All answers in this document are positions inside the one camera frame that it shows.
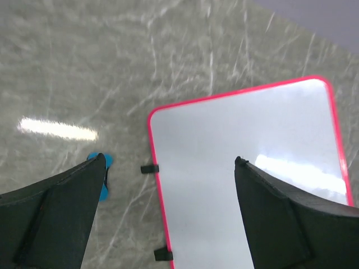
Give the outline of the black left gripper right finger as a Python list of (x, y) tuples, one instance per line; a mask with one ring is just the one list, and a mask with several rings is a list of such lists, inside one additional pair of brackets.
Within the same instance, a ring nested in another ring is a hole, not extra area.
[(358, 208), (303, 191), (241, 157), (234, 176), (255, 268), (358, 268)]

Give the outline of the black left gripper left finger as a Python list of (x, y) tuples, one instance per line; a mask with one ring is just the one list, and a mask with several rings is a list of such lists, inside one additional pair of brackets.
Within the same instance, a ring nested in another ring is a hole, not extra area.
[(92, 159), (1, 195), (1, 268), (80, 268), (106, 175)]

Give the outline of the blue bone-shaped eraser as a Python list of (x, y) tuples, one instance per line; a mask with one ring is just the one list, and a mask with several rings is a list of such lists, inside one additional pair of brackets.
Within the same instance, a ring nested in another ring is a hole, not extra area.
[(105, 165), (106, 166), (106, 174), (104, 177), (104, 182), (103, 182), (102, 190), (101, 190), (100, 197), (99, 197), (99, 202), (103, 202), (108, 198), (108, 194), (109, 194), (108, 172), (109, 172), (109, 168), (113, 164), (113, 156), (112, 155), (104, 153), (104, 157), (105, 157), (105, 162), (106, 162), (106, 165)]

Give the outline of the pink-framed whiteboard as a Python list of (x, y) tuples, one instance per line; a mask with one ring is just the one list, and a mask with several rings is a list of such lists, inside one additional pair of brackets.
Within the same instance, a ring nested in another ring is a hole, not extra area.
[(309, 76), (154, 109), (148, 131), (172, 268), (357, 268), (331, 84)]

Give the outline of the black whiteboard clip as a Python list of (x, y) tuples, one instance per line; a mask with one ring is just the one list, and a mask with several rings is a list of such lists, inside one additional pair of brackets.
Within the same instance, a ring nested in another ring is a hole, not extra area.
[(140, 168), (142, 174), (155, 174), (159, 172), (159, 165), (157, 164), (150, 164), (150, 165), (143, 165)]
[(172, 261), (173, 253), (168, 249), (167, 246), (161, 247), (154, 251), (155, 261)]

